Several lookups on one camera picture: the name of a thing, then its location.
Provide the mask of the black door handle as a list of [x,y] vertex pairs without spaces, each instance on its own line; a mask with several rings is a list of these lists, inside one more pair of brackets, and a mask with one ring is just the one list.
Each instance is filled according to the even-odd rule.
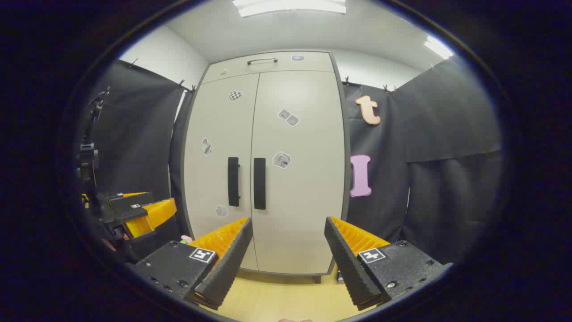
[[255,209],[266,209],[266,159],[253,159],[253,197]]
[[240,164],[237,157],[227,159],[227,199],[229,206],[232,207],[240,205],[239,168]]

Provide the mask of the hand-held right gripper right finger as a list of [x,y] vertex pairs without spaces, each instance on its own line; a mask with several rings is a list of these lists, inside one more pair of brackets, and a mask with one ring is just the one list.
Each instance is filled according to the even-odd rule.
[[439,279],[451,269],[413,243],[385,241],[329,216],[324,235],[358,310],[398,300]]

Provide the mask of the black backdrop cloth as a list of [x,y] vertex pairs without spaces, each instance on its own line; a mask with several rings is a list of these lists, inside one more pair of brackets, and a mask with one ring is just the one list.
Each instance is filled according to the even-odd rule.
[[[93,126],[99,156],[97,194],[153,192],[153,202],[174,198],[170,193],[170,145],[184,89],[157,73],[128,66],[121,60],[114,62],[94,87],[95,96],[110,88]],[[174,217],[155,231],[126,240],[135,261],[125,264],[135,264],[167,242],[178,241],[177,202],[176,206]]]
[[398,89],[345,84],[351,155],[370,158],[371,193],[347,221],[458,261],[488,228],[505,167],[494,100],[474,68],[449,58]]

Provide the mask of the grey double-door shoe cabinet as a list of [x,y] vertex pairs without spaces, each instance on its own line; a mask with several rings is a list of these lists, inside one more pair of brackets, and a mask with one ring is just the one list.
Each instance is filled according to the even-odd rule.
[[[343,208],[344,208],[343,215],[341,215],[340,217],[337,217],[339,219],[345,220],[345,218],[347,218],[347,212],[348,212],[348,208],[349,208],[349,190],[351,187],[351,163],[350,163],[351,144],[350,144],[350,139],[349,139],[349,118],[347,116],[347,112],[346,112],[346,108],[345,108],[345,94],[344,94],[344,91],[342,88],[341,76],[340,76],[340,73],[339,73],[339,70],[337,67],[337,63],[335,61],[335,57],[334,57],[333,53],[331,53],[330,51],[321,51],[321,52],[327,52],[331,56],[331,60],[332,60],[333,67],[334,67],[333,73],[335,73],[336,78],[337,78],[338,90],[339,90],[339,94],[341,96],[341,105],[343,108],[343,116],[345,118],[345,148],[346,148],[346,157],[347,157],[347,160],[346,160],[346,178],[345,178],[345,201],[344,201],[344,206],[343,206]],[[183,126],[183,131],[184,131],[183,137],[184,137],[184,139],[183,139],[183,142],[181,143],[181,173],[180,173],[181,196],[182,196],[182,203],[183,203],[183,209],[184,209],[185,220],[186,220],[186,228],[192,237],[193,237],[193,234],[192,234],[192,230],[190,228],[188,214],[186,212],[186,202],[185,202],[184,190],[183,190],[183,173],[182,173],[182,169],[183,169],[183,165],[184,165],[183,157],[184,157],[184,149],[185,149],[185,143],[186,143],[187,127],[188,127],[188,122],[189,122],[189,116],[190,116],[190,113],[192,110],[192,104],[194,102],[194,98],[196,97],[199,86],[202,85],[201,84],[202,78],[205,75],[206,70],[208,69],[209,65],[204,70],[202,77],[200,78],[200,81],[198,82],[198,87],[196,88],[196,91],[193,94],[193,98],[192,98],[192,101],[191,101],[191,104],[189,107],[189,113],[188,113],[188,116],[186,116],[185,121],[184,121],[184,126]],[[253,192],[251,190],[251,210],[252,210],[252,201],[253,201]],[[328,275],[329,273],[331,273],[333,271],[333,266],[334,266],[334,259],[332,258],[330,269],[324,275]],[[255,273],[266,274],[266,275],[312,277],[316,281],[320,281],[321,277],[324,276],[324,275],[281,275],[281,274],[263,273],[263,272],[259,271],[258,266],[257,266],[256,254],[255,254],[254,235],[253,235],[252,240],[249,244],[249,247],[246,251],[245,257],[242,260],[240,269],[242,271],[249,271],[249,272],[255,272]]]

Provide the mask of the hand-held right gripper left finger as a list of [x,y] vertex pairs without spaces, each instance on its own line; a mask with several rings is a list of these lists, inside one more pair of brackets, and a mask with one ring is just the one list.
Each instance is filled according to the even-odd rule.
[[169,241],[129,269],[165,295],[217,310],[226,298],[253,237],[241,218],[192,241]]

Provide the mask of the grey cabinet drawer front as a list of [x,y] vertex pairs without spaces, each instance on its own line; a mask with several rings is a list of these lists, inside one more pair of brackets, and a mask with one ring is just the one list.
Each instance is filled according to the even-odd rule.
[[[247,65],[252,59],[274,57],[277,63],[259,62]],[[321,51],[277,51],[241,56],[209,65],[201,84],[229,77],[277,71],[334,72],[331,56]]]

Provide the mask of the small ceiling light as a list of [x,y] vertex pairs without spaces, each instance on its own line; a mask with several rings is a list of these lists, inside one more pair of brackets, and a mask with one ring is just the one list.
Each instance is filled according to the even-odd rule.
[[448,46],[431,35],[427,35],[424,45],[442,59],[449,59],[454,56],[454,52]]

